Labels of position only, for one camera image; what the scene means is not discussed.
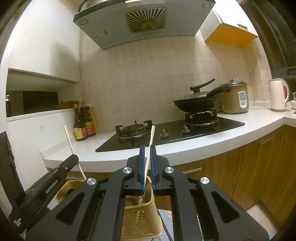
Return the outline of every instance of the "wicker basket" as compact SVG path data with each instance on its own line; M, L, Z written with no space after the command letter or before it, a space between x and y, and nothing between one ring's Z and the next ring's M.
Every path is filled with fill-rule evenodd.
M56 200L58 202L61 202L65 199L65 197L67 196L67 194L69 194L68 192L72 192L75 188L78 188L82 183L84 182L84 180L70 180L67 181L62 187L61 189L57 192L56 195Z
M84 180L67 181L56 195L58 202L64 200L69 190L74 190L83 182ZM151 179L148 176L146 183L142 204L136 204L138 203L138 196L126 197L121 240L152 239L162 235L163 225L157 213Z
M151 180L147 179L143 204L124 208L121 240L143 240L162 235L163 225L157 213Z

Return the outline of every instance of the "sauce bottle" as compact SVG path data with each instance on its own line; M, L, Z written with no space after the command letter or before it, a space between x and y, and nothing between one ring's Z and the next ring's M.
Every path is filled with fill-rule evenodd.
M74 134L77 141L84 141L87 139L87 132L84 122L79 114L78 105L74 105L75 112L75 123L74 123Z
M80 115L82 117L82 121L86 126L86 132L88 137L92 137L96 134L94 122L91 116L91 110L88 105L85 104L85 101L81 102L80 107Z
M9 95L6 95L6 117L11 117L12 113L11 113L11 101L9 100Z

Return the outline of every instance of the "range hood vent grille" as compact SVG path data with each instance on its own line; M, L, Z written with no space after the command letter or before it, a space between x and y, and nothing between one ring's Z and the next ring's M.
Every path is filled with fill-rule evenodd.
M126 13L126 23L131 33L163 29L167 12L165 7L134 10Z

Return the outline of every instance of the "black glass cooktop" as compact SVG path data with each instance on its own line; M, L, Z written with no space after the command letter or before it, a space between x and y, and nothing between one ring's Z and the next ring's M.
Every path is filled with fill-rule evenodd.
M244 125L243 122L239 122L235 120L230 120L222 117L218 117L218 119L219 121L214 125L191 127L189 133L182 132L182 130L184 130L185 120L175 120L171 122L155 124L153 144L161 145L166 143L188 140L192 138L211 135L211 134L222 132L222 131L227 131L227 130ZM163 133L163 129L165 129L165 132L168 133L168 136L165 138L160 137L160 135ZM149 146L150 132L144 135L142 138L132 142L130 141L120 142L116 135L117 134L113 135L98 149L96 149L96 152L140 148L142 144L144 144L145 146Z

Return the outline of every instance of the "soy sauce bottle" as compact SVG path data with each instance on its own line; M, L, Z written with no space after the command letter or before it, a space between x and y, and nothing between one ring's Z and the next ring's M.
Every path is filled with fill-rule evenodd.
M96 130L94 127L94 122L91 117L91 110L88 105L85 104L84 101L81 102L80 107L80 115L82 117L82 121L86 126L86 132L88 137L92 137L96 134Z
M75 112L75 123L74 123L75 138L77 141L84 141L87 139L87 132L86 132L86 126L79 114L78 104L74 105L74 112Z

